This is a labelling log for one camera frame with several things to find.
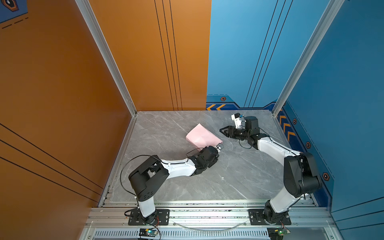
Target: blue wall panel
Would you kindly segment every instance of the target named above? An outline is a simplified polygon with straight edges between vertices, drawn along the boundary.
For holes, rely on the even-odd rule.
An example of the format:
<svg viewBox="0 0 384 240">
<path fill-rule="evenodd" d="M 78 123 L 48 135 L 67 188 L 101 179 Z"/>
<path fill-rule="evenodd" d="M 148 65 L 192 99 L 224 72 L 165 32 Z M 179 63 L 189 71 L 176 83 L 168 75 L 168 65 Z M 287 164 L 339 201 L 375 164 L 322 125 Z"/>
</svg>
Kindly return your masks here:
<svg viewBox="0 0 384 240">
<path fill-rule="evenodd" d="M 327 4 L 213 0 L 207 94 L 228 95 L 240 107 L 275 101 Z"/>
<path fill-rule="evenodd" d="M 383 239 L 383 226 L 375 225 L 369 227 L 353 228 L 340 231 L 345 240 L 370 240 L 370 239 Z"/>
<path fill-rule="evenodd" d="M 28 12 L 26 0 L 17 0 L 16 1 L 18 10 L 11 11 L 9 10 L 2 2 L 0 2 L 0 23 L 18 17 L 20 15 L 26 14 Z"/>
<path fill-rule="evenodd" d="M 345 1 L 288 98 L 332 171 L 332 212 L 352 217 L 340 221 L 353 227 L 342 231 L 346 239 L 362 239 L 366 225 L 384 229 L 382 214 L 371 214 L 384 206 L 364 203 L 384 197 L 383 12 L 383 1 Z"/>
</svg>

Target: black motor joint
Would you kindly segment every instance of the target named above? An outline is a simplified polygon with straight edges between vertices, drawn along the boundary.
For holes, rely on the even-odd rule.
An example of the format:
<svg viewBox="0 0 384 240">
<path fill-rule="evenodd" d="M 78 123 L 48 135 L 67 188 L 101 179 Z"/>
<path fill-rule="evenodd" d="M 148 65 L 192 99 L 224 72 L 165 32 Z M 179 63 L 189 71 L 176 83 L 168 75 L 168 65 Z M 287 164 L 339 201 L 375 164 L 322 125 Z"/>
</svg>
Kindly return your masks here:
<svg viewBox="0 0 384 240">
<path fill-rule="evenodd" d="M 196 170 L 192 176 L 202 173 L 207 167 L 213 166 L 218 159 L 218 150 L 213 147 L 205 147 L 198 154 L 188 157 L 195 164 Z"/>
<path fill-rule="evenodd" d="M 247 140 L 248 144 L 257 149 L 257 141 L 262 137 L 267 137 L 265 133 L 260 133 L 258 119 L 254 116 L 245 117 L 245 127 L 236 128 L 235 126 L 227 126 L 220 129 L 220 132 L 226 137 Z"/>
</svg>

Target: orange chevron arrow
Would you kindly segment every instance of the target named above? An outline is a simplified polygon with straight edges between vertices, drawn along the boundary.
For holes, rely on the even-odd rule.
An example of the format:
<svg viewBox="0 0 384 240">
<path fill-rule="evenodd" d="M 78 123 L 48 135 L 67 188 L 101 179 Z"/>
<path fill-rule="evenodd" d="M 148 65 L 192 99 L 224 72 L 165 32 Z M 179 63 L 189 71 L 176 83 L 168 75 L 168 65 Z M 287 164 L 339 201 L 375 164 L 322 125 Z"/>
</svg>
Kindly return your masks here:
<svg viewBox="0 0 384 240">
<path fill-rule="evenodd" d="M 224 107 L 225 104 L 221 105 L 220 107 L 216 108 L 216 110 L 221 110 L 220 108 Z"/>
<path fill-rule="evenodd" d="M 213 107 L 213 106 L 215 106 L 216 104 L 212 104 L 211 106 L 209 106 L 208 108 L 207 108 L 207 110 L 210 110 L 211 111 L 211 107 Z"/>
<path fill-rule="evenodd" d="M 288 142 L 289 142 L 289 136 L 290 136 L 290 135 L 294 135 L 294 136 L 296 136 L 296 134 L 295 134 L 294 132 L 290 132 L 290 131 L 288 131 L 288 137 L 287 137 Z"/>
<path fill-rule="evenodd" d="M 284 126 L 283 131 L 285 133 L 285 127 L 290 127 L 291 125 L 289 125 L 288 123 L 284 123 L 283 126 Z"/>
<path fill-rule="evenodd" d="M 286 119 L 287 117 L 286 117 L 286 116 L 283 116 L 283 115 L 280 116 L 280 125 L 281 125 L 281 119 L 282 119 L 282 118 L 285 118 L 285 119 Z"/>
</svg>

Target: black stripe line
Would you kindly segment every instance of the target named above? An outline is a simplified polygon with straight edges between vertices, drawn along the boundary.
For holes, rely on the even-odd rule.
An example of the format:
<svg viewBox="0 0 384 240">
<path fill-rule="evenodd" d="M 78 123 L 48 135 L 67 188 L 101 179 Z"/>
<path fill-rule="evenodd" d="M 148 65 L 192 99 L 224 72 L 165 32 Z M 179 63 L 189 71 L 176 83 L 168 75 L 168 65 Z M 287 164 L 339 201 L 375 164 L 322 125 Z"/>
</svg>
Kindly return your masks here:
<svg viewBox="0 0 384 240">
<path fill-rule="evenodd" d="M 1 28 L 1 29 L 7 28 L 7 27 L 9 27 L 9 26 L 12 26 L 12 24 L 10 24 L 10 25 L 7 25 L 7 26 L 5 26 L 5 27 L 3 27 L 3 28 Z"/>
<path fill-rule="evenodd" d="M 264 77 L 265 77 L 266 71 L 268 70 L 268 67 L 269 67 L 269 63 L 271 62 L 271 59 L 272 59 L 273 53 L 275 52 L 275 48 L 276 48 L 277 42 L 279 41 L 279 38 L 280 38 L 280 34 L 281 34 L 282 30 L 283 30 L 283 27 L 284 27 L 284 24 L 285 24 L 285 20 L 287 20 L 287 16 L 288 16 L 289 10 L 291 9 L 292 3 L 293 3 L 293 0 L 291 1 L 291 5 L 289 6 L 289 9 L 288 9 L 287 15 L 285 16 L 285 19 L 284 19 L 283 25 L 282 25 L 282 27 L 281 27 L 281 29 L 280 29 L 280 33 L 279 33 L 279 36 L 277 37 L 277 40 L 276 40 L 276 43 L 275 43 L 275 47 L 273 48 L 273 51 L 272 51 L 272 54 L 271 54 L 271 58 L 269 59 L 268 65 L 267 65 L 267 67 L 266 67 L 266 69 L 265 69 L 265 72 L 264 72 L 264 75 L 263 75 L 263 78 L 262 78 L 262 82 L 260 83 L 260 86 L 259 86 L 259 90 L 257 90 L 257 94 L 256 94 L 256 97 L 255 97 L 255 100 L 253 101 L 252 107 L 253 107 L 253 106 L 254 106 L 254 104 L 255 104 L 255 101 L 256 101 L 257 95 L 259 94 L 260 88 L 261 88 L 261 86 L 262 86 L 262 84 L 263 84 L 263 80 L 264 80 Z"/>
<path fill-rule="evenodd" d="M 42 177 L 42 178 L 44 178 L 44 179 L 46 179 L 46 180 L 48 180 L 48 181 L 50 181 L 50 182 L 53 182 L 54 184 L 57 184 L 57 185 L 59 185 L 59 186 L 64 187 L 63 185 L 61 185 L 61 184 L 59 184 L 59 183 L 57 183 L 57 182 L 54 182 L 54 181 L 52 181 L 52 180 L 50 180 L 50 179 L 48 179 L 48 178 L 46 178 L 46 177 L 43 177 L 43 176 L 41 176 L 41 175 L 39 175 L 39 174 L 37 174 L 37 173 L 35 173 L 35 172 L 32 172 L 31 170 L 28 170 L 28 169 L 26 169 L 25 167 L 22 167 L 22 166 L 20 166 L 20 165 L 17 165 L 16 163 L 11 162 L 11 161 L 9 161 L 9 160 L 7 160 L 7 159 L 1 157 L 1 156 L 0 156 L 0 158 L 3 159 L 3 160 L 5 160 L 5 161 L 7 161 L 7 162 L 9 162 L 9 163 L 12 163 L 13 165 L 18 166 L 18 167 L 20 167 L 20 168 L 22 168 L 22 169 L 24 169 L 24 170 L 27 170 L 27 171 L 29 171 L 29 172 L 31 172 L 31 173 L 33 173 L 33 174 L 39 176 L 39 177 Z M 74 193 L 77 193 L 77 194 L 79 194 L 79 195 L 81 195 L 81 196 L 83 196 L 83 197 L 86 197 L 86 198 L 88 198 L 89 200 L 92 200 L 92 201 L 98 203 L 97 201 L 95 201 L 95 200 L 93 200 L 93 199 L 91 199 L 91 198 L 89 198 L 89 197 L 87 197 L 87 196 L 84 196 L 83 194 L 80 194 L 80 193 L 78 193 L 78 192 L 76 192 L 76 191 L 74 191 L 74 190 L 72 190 L 72 189 L 69 189 L 69 188 L 67 188 L 67 187 L 64 187 L 64 188 L 65 188 L 65 189 L 68 189 L 69 191 L 72 191 L 72 192 L 74 192 Z"/>
<path fill-rule="evenodd" d="M 170 89 L 170 82 L 169 82 L 168 68 L 167 68 L 167 61 L 166 61 L 166 54 L 165 54 L 165 52 L 164 52 L 164 45 L 163 45 L 163 38 L 161 37 L 160 22 L 159 22 L 159 15 L 158 15 L 158 13 L 157 13 L 156 0 L 153 0 L 153 2 L 155 3 L 156 16 L 157 16 L 157 23 L 159 24 L 159 32 L 160 32 L 161 46 L 163 47 L 164 62 L 166 63 L 166 71 L 167 71 L 167 77 L 168 77 L 168 85 L 169 85 L 170 99 L 171 99 L 171 101 L 172 101 L 172 108 L 173 108 L 173 110 L 175 110 L 175 107 L 173 106 L 172 91 L 171 91 L 171 89 Z"/>
<path fill-rule="evenodd" d="M 262 70 L 263 70 L 263 67 L 264 67 L 264 63 L 265 63 L 266 57 L 268 56 L 269 48 L 271 47 L 272 40 L 273 40 L 273 36 L 275 35 L 277 25 L 279 25 L 280 17 L 281 17 L 281 14 L 282 14 L 282 12 L 283 12 L 283 9 L 284 9 L 285 2 L 286 2 L 286 0 L 284 0 L 284 4 L 283 4 L 283 7 L 281 8 L 281 12 L 280 12 L 279 18 L 277 19 L 277 23 L 276 23 L 276 26 L 275 26 L 275 30 L 273 31 L 273 34 L 272 34 L 272 37 L 271 37 L 271 41 L 269 42 L 269 46 L 268 46 L 268 49 L 267 49 L 266 54 L 265 54 L 265 58 L 264 58 L 264 61 L 263 61 L 263 65 L 262 65 L 262 67 L 260 68 L 259 76 L 257 77 L 257 81 L 256 81 L 256 84 L 255 84 L 255 88 L 253 89 L 253 92 L 252 92 L 252 95 L 251 95 L 251 99 L 249 100 L 248 107 L 251 105 L 251 101 L 252 101 L 252 98 L 253 98 L 253 94 L 255 93 L 255 90 L 256 90 L 256 87 L 257 87 L 257 82 L 259 81 L 260 75 L 261 75 L 261 73 L 262 73 Z"/>
<path fill-rule="evenodd" d="M 371 224 L 371 225 L 365 225 L 365 226 L 359 226 L 359 227 L 350 227 L 350 228 L 340 229 L 340 231 L 341 231 L 341 230 L 347 230 L 347 229 L 360 228 L 360 227 L 370 227 L 370 226 L 376 226 L 376 225 L 382 225 L 382 224 L 384 224 L 384 222 L 382 222 L 382 223 L 377 223 L 377 224 Z"/>
<path fill-rule="evenodd" d="M 23 16 L 24 14 L 27 14 L 28 12 L 26 12 L 26 13 L 23 13 L 23 14 L 21 14 L 21 15 L 18 15 L 18 16 L 16 16 L 16 17 L 13 17 L 13 18 L 10 18 L 10 19 L 7 19 L 7 20 L 5 20 L 5 21 L 2 21 L 2 22 L 0 22 L 0 23 L 5 23 L 6 21 L 9 21 L 9 20 L 11 20 L 11 19 L 14 19 L 14 18 L 18 18 L 18 17 L 20 17 L 20 16 Z"/>
<path fill-rule="evenodd" d="M 57 158 L 53 157 L 51 154 L 47 153 L 46 151 L 42 150 L 41 148 L 39 148 L 38 146 L 36 146 L 35 144 L 31 143 L 30 141 L 26 140 L 25 138 L 23 138 L 22 136 L 20 136 L 19 134 L 15 133 L 14 131 L 12 131 L 11 129 L 7 128 L 6 126 L 4 126 L 3 124 L 0 123 L 1 126 L 5 127 L 6 129 L 8 129 L 10 132 L 16 134 L 18 137 L 20 137 L 21 139 L 23 139 L 24 141 L 26 141 L 27 143 L 31 144 L 32 146 L 34 146 L 35 148 L 39 149 L 40 151 L 42 151 L 43 153 L 47 154 L 48 156 L 50 156 L 51 158 L 55 159 L 56 161 L 58 161 L 59 163 L 61 163 L 62 165 L 66 166 L 67 168 L 71 169 L 72 171 L 74 171 L 75 173 L 79 174 L 80 176 L 82 176 L 83 178 L 87 179 L 88 181 L 90 181 L 91 183 L 93 183 L 94 185 L 100 187 L 99 185 L 97 185 L 96 183 L 92 182 L 91 180 L 89 180 L 87 177 L 81 175 L 79 172 L 75 171 L 74 169 L 72 169 L 71 167 L 69 167 L 68 165 L 66 165 L 65 163 L 59 161 Z"/>
<path fill-rule="evenodd" d="M 26 156 L 28 156 L 28 157 L 32 158 L 33 160 L 35 160 L 35 161 L 37 161 L 37 162 L 39 162 L 39 163 L 43 164 L 44 166 L 46 166 L 46 167 L 48 167 L 48 168 L 50 168 L 50 169 L 54 170 L 55 172 L 57 172 L 57 173 L 59 173 L 59 174 L 63 175 L 64 177 L 66 177 L 66 178 L 68 178 L 68 179 L 71 179 L 71 180 L 72 180 L 72 181 L 74 181 L 75 183 L 78 183 L 78 184 L 80 184 L 81 186 L 83 186 L 83 187 L 85 187 L 85 188 L 87 188 L 87 189 L 91 190 L 92 192 L 94 192 L 94 193 L 96 193 L 96 194 L 98 194 L 98 195 L 100 195 L 100 196 L 101 196 L 101 194 L 99 194 L 99 193 L 95 192 L 94 190 L 92 190 L 92 189 L 90 189 L 90 188 L 88 188 L 88 187 L 86 187 L 86 186 L 82 185 L 81 183 L 79 183 L 79 182 L 77 182 L 77 181 L 73 180 L 72 178 L 70 178 L 70 177 L 68 177 L 68 176 L 64 175 L 63 173 L 61 173 L 61 172 L 59 172 L 59 171 L 55 170 L 54 168 L 52 168 L 52 167 L 50 167 L 50 166 L 46 165 L 45 163 L 43 163 L 43 162 L 40 162 L 40 161 L 39 161 L 39 160 L 37 160 L 36 158 L 34 158 L 34 157 L 32 157 L 32 156 L 30 156 L 30 155 L 26 154 L 25 152 L 23 152 L 23 151 L 21 151 L 21 150 L 19 150 L 19 149 L 15 148 L 15 147 L 13 147 L 11 144 L 9 144 L 9 143 L 6 143 L 5 141 L 3 141 L 3 140 L 1 140 L 1 139 L 0 139 L 0 142 L 3 142 L 3 143 L 5 143 L 6 145 L 8 145 L 8 146 L 12 147 L 13 149 L 15 149 L 15 150 L 17 150 L 17 151 L 21 152 L 22 154 L 24 154 L 24 155 L 26 155 Z"/>
<path fill-rule="evenodd" d="M 173 31 L 173 43 L 175 45 L 175 56 L 176 56 L 176 68 L 177 68 L 177 79 L 179 81 L 179 91 L 180 91 L 180 104 L 181 104 L 181 110 L 183 110 L 183 101 L 181 98 L 181 86 L 180 86 L 180 76 L 179 76 L 179 65 L 177 63 L 177 53 L 176 53 L 176 41 L 175 41 L 175 30 L 173 28 L 173 18 L 172 18 L 172 7 L 170 5 L 170 0 L 169 0 L 169 8 L 170 8 L 170 19 L 172 21 L 172 31 Z"/>
<path fill-rule="evenodd" d="M 366 202 L 362 202 L 360 204 L 356 204 L 356 205 L 353 205 L 353 206 L 350 206 L 350 207 L 355 207 L 355 206 L 358 206 L 358 205 L 361 205 L 361 204 L 366 204 L 368 202 L 373 202 L 373 201 L 376 201 L 376 200 L 379 200 L 379 199 L 382 199 L 382 198 L 384 198 L 384 197 L 379 197 L 379 198 L 376 198 L 376 199 L 373 199 L 373 200 L 369 200 L 369 201 L 366 201 Z M 339 209 L 339 210 L 333 211 L 332 213 L 337 212 L 337 211 L 341 211 L 341 210 L 344 210 L 344 209 L 348 209 L 350 207 L 345 207 L 343 209 Z"/>
<path fill-rule="evenodd" d="M 377 211 L 377 212 L 371 212 L 371 213 L 368 213 L 368 214 L 362 214 L 362 215 L 355 216 L 355 217 L 362 217 L 362 216 L 366 216 L 366 215 L 370 215 L 370 214 L 376 214 L 376 213 L 379 213 L 379 212 L 384 212 L 384 210 Z M 351 218 L 355 218 L 355 217 L 348 217 L 348 218 L 345 218 L 345 219 L 336 220 L 335 222 L 343 221 L 343 220 L 347 220 L 347 219 L 351 219 Z"/>
<path fill-rule="evenodd" d="M 168 40 L 168 49 L 169 49 L 169 59 L 170 59 L 170 67 L 171 67 L 171 69 L 172 69 L 173 87 L 175 88 L 176 106 L 177 106 L 177 110 L 179 110 L 179 103 L 178 103 L 178 101 L 177 101 L 177 94 L 176 94 L 175 75 L 173 74 L 172 56 L 171 56 L 171 54 L 170 54 L 169 37 L 168 37 L 168 28 L 167 28 L 167 20 L 166 20 L 166 11 L 165 11 L 165 9 L 164 9 L 164 1 L 161 0 L 161 2 L 163 3 L 164 21 L 165 21 L 165 23 L 166 23 L 167 40 Z"/>
<path fill-rule="evenodd" d="M 271 21 L 269 22 L 268 30 L 267 30 L 267 32 L 266 32 L 266 34 L 265 34 L 265 38 L 264 38 L 264 43 L 263 43 L 263 46 L 262 46 L 262 50 L 260 51 L 259 59 L 257 60 L 257 64 L 256 64 L 256 68 L 255 68 L 255 72 L 253 73 L 253 77 L 252 77 L 251 84 L 249 85 L 249 90 L 248 90 L 247 97 L 245 98 L 244 107 L 245 107 L 245 104 L 247 103 L 247 99 L 248 99 L 249 92 L 251 91 L 251 86 L 252 86 L 252 83 L 253 83 L 253 79 L 254 79 L 254 77 L 255 77 L 256 69 L 257 69 L 257 66 L 259 65 L 259 61 L 260 61 L 260 57 L 261 57 L 262 52 L 263 52 L 263 48 L 264 48 L 264 44 L 265 44 L 265 40 L 266 40 L 266 37 L 268 36 L 269 28 L 270 28 L 270 26 L 271 26 L 273 16 L 275 15 L 275 11 L 276 11 L 276 7 L 277 7 L 277 3 L 278 3 L 278 2 L 279 2 L 279 0 L 277 0 L 277 2 L 276 2 L 275 9 L 273 10 L 273 14 L 272 14 L 272 17 L 271 17 Z"/>
</svg>

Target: metal corner post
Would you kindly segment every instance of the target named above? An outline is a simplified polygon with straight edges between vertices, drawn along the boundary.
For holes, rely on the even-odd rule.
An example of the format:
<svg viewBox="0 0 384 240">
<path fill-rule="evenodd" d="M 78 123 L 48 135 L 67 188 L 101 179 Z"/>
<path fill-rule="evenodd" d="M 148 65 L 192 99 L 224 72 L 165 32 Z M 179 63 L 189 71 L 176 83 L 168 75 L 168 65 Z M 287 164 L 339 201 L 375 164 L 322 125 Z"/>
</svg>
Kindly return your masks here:
<svg viewBox="0 0 384 240">
<path fill-rule="evenodd" d="M 81 14 L 83 15 L 83 18 L 89 28 L 89 31 L 91 32 L 93 39 L 95 40 L 101 52 L 101 55 L 103 56 L 104 61 L 107 64 L 109 71 L 111 72 L 111 75 L 120 91 L 121 96 L 124 99 L 125 104 L 127 105 L 130 114 L 132 115 L 132 117 L 135 117 L 137 113 L 135 105 L 133 104 L 132 98 L 129 95 L 127 86 L 125 85 L 119 68 L 115 62 L 115 59 L 113 58 L 112 52 L 107 44 L 103 32 L 101 31 L 96 16 L 93 13 L 91 4 L 88 0 L 75 0 L 75 2 L 79 7 Z"/>
<path fill-rule="evenodd" d="M 316 25 L 316 28 L 314 29 L 311 35 L 311 38 L 305 46 L 299 61 L 296 63 L 295 68 L 293 69 L 290 77 L 288 78 L 287 83 L 285 84 L 283 90 L 280 93 L 279 98 L 277 99 L 275 106 L 273 107 L 272 114 L 274 116 L 277 116 L 280 109 L 283 107 L 285 101 L 288 99 L 288 96 L 291 94 L 301 74 L 307 67 L 307 64 L 310 61 L 313 53 L 316 51 L 317 47 L 319 46 L 321 40 L 323 39 L 325 33 L 327 32 L 328 28 L 330 27 L 333 19 L 339 12 L 343 3 L 344 0 L 329 1 L 323 15 L 321 16 L 319 22 Z"/>
<path fill-rule="evenodd" d="M 133 127 L 135 126 L 136 120 L 137 120 L 137 117 L 135 117 L 135 116 L 133 116 L 131 118 L 131 121 L 130 121 L 130 123 L 128 125 L 127 131 L 126 131 L 126 133 L 124 135 L 124 139 L 123 139 L 123 141 L 121 143 L 118 155 L 117 155 L 117 157 L 115 159 L 115 162 L 114 162 L 114 164 L 112 166 L 112 169 L 111 169 L 111 172 L 109 174 L 107 183 L 105 184 L 105 188 L 103 190 L 103 193 L 101 194 L 100 201 L 98 203 L 98 207 L 102 207 L 104 205 L 104 201 L 105 201 L 105 199 L 107 197 L 108 190 L 111 187 L 113 187 L 114 180 L 117 177 L 116 174 L 118 173 L 118 170 L 119 170 L 120 165 L 121 165 L 121 161 L 123 160 L 125 151 L 127 150 L 128 143 L 129 143 L 129 140 L 131 138 L 131 135 L 132 135 L 132 132 L 133 132 Z"/>
</svg>

